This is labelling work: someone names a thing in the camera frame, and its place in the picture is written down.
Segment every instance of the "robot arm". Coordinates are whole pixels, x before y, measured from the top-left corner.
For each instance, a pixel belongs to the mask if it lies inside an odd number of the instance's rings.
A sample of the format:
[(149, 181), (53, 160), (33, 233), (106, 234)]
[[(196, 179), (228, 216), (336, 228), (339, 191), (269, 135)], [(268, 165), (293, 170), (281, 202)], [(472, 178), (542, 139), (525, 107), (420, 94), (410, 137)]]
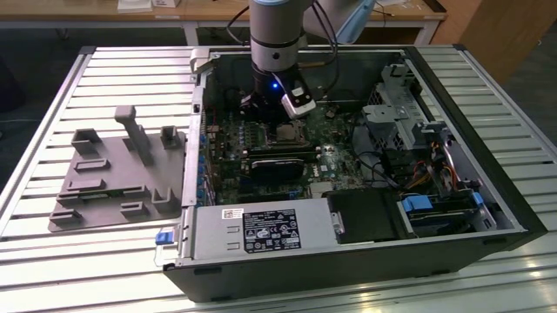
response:
[[(316, 1), (324, 14), (315, 9)], [(255, 79), (251, 101), (257, 102), (255, 107), (273, 111), (273, 106), (281, 105), (289, 119), (297, 119), (316, 107), (309, 87), (297, 69), (300, 38), (304, 31), (329, 38), (331, 26), (336, 42), (352, 43), (366, 26), (374, 1), (249, 0)], [(328, 23), (323, 26), (324, 18), (329, 20), (329, 26)]]

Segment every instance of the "aluminum slotted table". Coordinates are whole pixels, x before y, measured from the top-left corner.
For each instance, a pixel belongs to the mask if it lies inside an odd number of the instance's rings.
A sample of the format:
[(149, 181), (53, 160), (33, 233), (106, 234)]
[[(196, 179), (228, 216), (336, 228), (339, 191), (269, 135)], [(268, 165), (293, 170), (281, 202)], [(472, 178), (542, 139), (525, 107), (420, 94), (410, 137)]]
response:
[(77, 128), (122, 136), (113, 109), (129, 104), (146, 132), (163, 125), (188, 130), (189, 47), (81, 52), (0, 195), (1, 312), (502, 312), (557, 305), (557, 150), (468, 52), (419, 48), (549, 234), (454, 274), (200, 305), (153, 262), (155, 234), (176, 221), (46, 230)]

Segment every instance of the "barcode sticker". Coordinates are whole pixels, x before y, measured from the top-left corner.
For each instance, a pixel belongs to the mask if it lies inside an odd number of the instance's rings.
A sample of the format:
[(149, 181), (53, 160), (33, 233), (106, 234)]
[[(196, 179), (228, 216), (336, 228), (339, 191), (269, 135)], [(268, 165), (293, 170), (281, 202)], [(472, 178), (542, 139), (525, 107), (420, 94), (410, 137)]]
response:
[(223, 210), (223, 220), (232, 218), (241, 218), (243, 209), (224, 209)]

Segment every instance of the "white table leg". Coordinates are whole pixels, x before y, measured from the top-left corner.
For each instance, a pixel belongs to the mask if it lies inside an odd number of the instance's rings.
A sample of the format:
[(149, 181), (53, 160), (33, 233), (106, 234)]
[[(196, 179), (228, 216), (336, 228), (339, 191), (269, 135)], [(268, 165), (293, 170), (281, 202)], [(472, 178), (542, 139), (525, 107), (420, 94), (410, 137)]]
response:
[(415, 38), (414, 44), (416, 46), (428, 45), (428, 43), (431, 42), (432, 35), (435, 34), (438, 23), (439, 21), (426, 21), (422, 29), (419, 30), (418, 36)]
[(185, 33), (185, 40), (188, 46), (199, 46), (199, 38), (197, 38), (197, 22), (187, 21), (183, 23), (183, 32)]

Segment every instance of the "warning label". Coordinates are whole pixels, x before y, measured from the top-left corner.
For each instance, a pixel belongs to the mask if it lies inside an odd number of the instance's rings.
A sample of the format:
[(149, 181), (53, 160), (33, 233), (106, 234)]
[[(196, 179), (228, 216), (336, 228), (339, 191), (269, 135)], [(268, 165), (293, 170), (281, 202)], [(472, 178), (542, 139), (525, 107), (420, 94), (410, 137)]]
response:
[(293, 209), (243, 214), (243, 249), (247, 253), (291, 250), (300, 247)]

